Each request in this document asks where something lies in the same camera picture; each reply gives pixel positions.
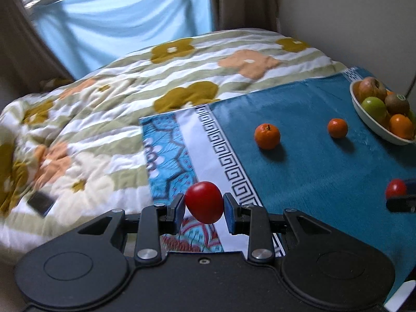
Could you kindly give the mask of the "brown left curtain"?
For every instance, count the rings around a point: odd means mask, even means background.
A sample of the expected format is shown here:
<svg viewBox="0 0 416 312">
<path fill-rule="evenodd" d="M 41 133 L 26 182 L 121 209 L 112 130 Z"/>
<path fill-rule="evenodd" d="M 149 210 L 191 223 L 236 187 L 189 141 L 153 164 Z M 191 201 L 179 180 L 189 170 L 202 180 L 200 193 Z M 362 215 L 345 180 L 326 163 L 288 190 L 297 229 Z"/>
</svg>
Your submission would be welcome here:
<svg viewBox="0 0 416 312">
<path fill-rule="evenodd" d="M 38 35 L 22 0 L 1 0 L 1 93 L 40 92 L 41 82 L 72 75 Z"/>
</svg>

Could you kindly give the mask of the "green apple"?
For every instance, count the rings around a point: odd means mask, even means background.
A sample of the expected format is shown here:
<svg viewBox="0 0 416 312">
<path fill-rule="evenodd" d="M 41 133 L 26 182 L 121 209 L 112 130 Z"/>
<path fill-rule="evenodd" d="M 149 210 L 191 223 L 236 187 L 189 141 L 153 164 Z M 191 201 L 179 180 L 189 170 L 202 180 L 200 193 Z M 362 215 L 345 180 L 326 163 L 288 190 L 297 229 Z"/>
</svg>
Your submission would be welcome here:
<svg viewBox="0 0 416 312">
<path fill-rule="evenodd" d="M 367 97 L 361 103 L 361 107 L 376 122 L 382 122 L 386 118 L 386 114 L 387 114 L 386 105 L 381 99 L 375 96 Z"/>
</svg>

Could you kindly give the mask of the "brown right curtain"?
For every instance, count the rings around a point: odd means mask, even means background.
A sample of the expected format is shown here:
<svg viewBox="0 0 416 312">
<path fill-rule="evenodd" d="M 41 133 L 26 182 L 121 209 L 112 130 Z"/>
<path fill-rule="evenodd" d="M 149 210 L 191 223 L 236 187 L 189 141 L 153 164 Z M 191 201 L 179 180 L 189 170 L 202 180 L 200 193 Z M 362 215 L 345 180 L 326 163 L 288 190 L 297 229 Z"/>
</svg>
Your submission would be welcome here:
<svg viewBox="0 0 416 312">
<path fill-rule="evenodd" d="M 278 29 L 278 0 L 211 0 L 216 30 Z"/>
</svg>

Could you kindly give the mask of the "brown russet apple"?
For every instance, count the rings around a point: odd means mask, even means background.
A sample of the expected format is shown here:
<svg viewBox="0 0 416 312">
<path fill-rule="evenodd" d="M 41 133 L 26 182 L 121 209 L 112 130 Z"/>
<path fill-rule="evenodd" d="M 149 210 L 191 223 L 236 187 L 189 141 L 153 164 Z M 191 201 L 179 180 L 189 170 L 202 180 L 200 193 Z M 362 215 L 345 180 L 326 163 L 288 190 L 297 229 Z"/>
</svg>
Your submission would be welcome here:
<svg viewBox="0 0 416 312">
<path fill-rule="evenodd" d="M 358 85 L 357 100 L 360 103 L 370 96 L 374 96 L 382 101 L 387 96 L 387 90 L 384 84 L 375 77 L 366 77 Z"/>
</svg>

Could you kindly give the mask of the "cream fruit bowl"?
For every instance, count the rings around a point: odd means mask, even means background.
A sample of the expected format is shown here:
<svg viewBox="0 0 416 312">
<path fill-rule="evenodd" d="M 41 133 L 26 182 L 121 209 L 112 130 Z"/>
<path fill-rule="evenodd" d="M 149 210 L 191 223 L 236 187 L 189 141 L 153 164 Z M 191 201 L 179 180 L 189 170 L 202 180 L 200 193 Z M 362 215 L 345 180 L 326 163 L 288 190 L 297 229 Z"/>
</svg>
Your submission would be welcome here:
<svg viewBox="0 0 416 312">
<path fill-rule="evenodd" d="M 360 103 L 358 102 L 355 92 L 358 90 L 358 85 L 361 83 L 361 80 L 354 80 L 350 84 L 350 95 L 353 103 L 353 107 L 362 120 L 364 124 L 375 134 L 377 134 L 380 138 L 390 142 L 392 144 L 398 146 L 405 146 L 407 144 L 415 144 L 415 140 L 408 140 L 398 137 L 397 135 L 393 134 L 385 127 L 383 127 L 380 123 L 376 122 L 365 110 L 361 107 Z"/>
</svg>

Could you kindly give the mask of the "floral striped duvet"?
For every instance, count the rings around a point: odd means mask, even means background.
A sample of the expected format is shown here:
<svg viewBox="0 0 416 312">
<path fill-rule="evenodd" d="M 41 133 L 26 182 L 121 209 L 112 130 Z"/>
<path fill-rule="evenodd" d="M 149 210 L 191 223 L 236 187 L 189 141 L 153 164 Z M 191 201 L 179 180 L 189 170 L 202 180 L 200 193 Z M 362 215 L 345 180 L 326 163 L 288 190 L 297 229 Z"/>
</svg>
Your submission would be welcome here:
<svg viewBox="0 0 416 312">
<path fill-rule="evenodd" d="M 224 30 L 129 53 L 13 101 L 1 113 L 1 261 L 112 208 L 150 204 L 141 118 L 344 69 L 279 33 Z M 36 191 L 55 199 L 44 218 L 27 203 Z"/>
</svg>

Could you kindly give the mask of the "small orange tangerine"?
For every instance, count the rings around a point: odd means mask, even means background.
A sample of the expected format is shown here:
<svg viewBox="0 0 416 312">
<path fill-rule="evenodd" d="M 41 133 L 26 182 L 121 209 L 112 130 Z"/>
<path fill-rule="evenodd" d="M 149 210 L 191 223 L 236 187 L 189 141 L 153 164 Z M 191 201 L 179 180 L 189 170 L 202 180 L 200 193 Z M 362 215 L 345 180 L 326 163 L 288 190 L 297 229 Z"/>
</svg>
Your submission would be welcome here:
<svg viewBox="0 0 416 312">
<path fill-rule="evenodd" d="M 333 139 L 342 139 L 348 134 L 348 124 L 341 118 L 333 118 L 329 121 L 327 130 Z"/>
</svg>

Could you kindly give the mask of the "black phone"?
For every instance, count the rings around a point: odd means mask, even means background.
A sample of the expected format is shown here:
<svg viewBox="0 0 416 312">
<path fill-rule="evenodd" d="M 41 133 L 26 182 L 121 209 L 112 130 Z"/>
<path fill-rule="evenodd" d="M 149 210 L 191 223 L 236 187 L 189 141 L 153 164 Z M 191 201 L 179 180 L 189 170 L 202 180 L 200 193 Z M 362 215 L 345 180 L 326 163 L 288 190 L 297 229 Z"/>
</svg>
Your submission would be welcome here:
<svg viewBox="0 0 416 312">
<path fill-rule="evenodd" d="M 41 191 L 36 191 L 30 196 L 27 203 L 37 214 L 44 218 L 55 204 L 55 199 Z"/>
</svg>

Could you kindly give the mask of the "light blue window sheet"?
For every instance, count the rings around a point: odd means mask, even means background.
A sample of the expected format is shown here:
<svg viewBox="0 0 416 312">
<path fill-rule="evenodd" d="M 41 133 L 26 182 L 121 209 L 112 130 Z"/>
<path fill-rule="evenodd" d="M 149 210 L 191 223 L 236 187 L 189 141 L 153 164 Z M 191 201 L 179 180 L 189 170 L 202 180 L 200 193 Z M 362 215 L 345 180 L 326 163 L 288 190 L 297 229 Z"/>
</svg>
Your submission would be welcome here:
<svg viewBox="0 0 416 312">
<path fill-rule="evenodd" d="M 35 7 L 33 18 L 77 80 L 131 52 L 214 29 L 210 0 L 60 0 Z"/>
</svg>

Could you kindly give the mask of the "blue patterned cloth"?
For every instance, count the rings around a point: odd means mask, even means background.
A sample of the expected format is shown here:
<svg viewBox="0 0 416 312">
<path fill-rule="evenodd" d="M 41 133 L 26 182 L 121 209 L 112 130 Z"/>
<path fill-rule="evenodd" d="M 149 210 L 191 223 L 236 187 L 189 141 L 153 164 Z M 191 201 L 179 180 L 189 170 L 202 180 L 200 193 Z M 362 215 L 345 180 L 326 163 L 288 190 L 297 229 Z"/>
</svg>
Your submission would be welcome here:
<svg viewBox="0 0 416 312">
<path fill-rule="evenodd" d="M 373 133 L 350 84 L 360 70 L 264 89 L 141 120 L 150 192 L 169 205 L 214 183 L 269 215 L 275 259 L 248 261 L 248 236 L 213 224 L 220 252 L 170 252 L 135 270 L 125 295 L 137 311 L 385 311 L 415 267 L 415 213 L 391 213 L 392 178 L 415 178 L 415 145 Z M 333 139 L 329 121 L 348 134 Z M 275 125 L 263 150 L 255 129 Z"/>
</svg>

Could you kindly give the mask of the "large orange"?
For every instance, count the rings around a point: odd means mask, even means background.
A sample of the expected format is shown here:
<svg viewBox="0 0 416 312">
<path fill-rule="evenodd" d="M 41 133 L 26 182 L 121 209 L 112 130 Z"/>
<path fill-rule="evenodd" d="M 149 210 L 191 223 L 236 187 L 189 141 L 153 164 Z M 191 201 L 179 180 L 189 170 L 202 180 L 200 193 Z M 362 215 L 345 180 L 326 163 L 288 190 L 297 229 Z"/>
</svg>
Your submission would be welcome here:
<svg viewBox="0 0 416 312">
<path fill-rule="evenodd" d="M 390 118 L 388 129 L 402 139 L 413 140 L 414 125 L 408 117 L 402 114 L 395 114 Z"/>
</svg>

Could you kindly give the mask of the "red tomato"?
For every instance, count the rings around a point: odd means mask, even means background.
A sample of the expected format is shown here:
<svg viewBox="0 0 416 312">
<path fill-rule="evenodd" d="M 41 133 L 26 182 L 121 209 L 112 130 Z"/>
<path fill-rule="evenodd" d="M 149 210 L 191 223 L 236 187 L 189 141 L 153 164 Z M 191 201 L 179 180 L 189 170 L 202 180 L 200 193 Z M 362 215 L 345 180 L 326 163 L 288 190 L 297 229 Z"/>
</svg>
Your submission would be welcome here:
<svg viewBox="0 0 416 312">
<path fill-rule="evenodd" d="M 394 197 L 403 197 L 407 194 L 407 185 L 401 179 L 393 179 L 388 183 L 385 197 L 386 199 L 394 198 Z"/>
<path fill-rule="evenodd" d="M 219 188 L 202 181 L 190 186 L 185 193 L 185 205 L 192 216 L 201 223 L 213 224 L 224 212 L 224 200 Z"/>
</svg>

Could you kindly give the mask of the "kiwi with sticker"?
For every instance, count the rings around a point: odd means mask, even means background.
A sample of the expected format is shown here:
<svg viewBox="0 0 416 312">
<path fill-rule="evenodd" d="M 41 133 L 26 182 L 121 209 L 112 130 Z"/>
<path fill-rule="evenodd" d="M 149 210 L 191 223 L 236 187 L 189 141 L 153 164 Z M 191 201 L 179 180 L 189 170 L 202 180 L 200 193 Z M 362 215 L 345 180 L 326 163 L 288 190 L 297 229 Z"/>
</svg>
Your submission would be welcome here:
<svg viewBox="0 0 416 312">
<path fill-rule="evenodd" d="M 410 110 L 410 104 L 402 94 L 388 94 L 384 100 L 384 103 L 390 115 L 407 115 Z"/>
</svg>

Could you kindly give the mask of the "brown curtain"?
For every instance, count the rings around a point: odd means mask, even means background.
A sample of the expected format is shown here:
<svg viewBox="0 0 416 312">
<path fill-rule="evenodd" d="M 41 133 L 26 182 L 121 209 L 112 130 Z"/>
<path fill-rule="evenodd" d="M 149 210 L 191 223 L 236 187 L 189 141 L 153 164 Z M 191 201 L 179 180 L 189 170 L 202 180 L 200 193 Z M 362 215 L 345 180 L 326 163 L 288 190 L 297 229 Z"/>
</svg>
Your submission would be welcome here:
<svg viewBox="0 0 416 312">
<path fill-rule="evenodd" d="M 278 29 L 278 0 L 211 0 L 216 30 Z"/>
<path fill-rule="evenodd" d="M 1 0 L 1 93 L 40 92 L 41 82 L 72 75 L 38 35 L 22 0 Z"/>
</svg>

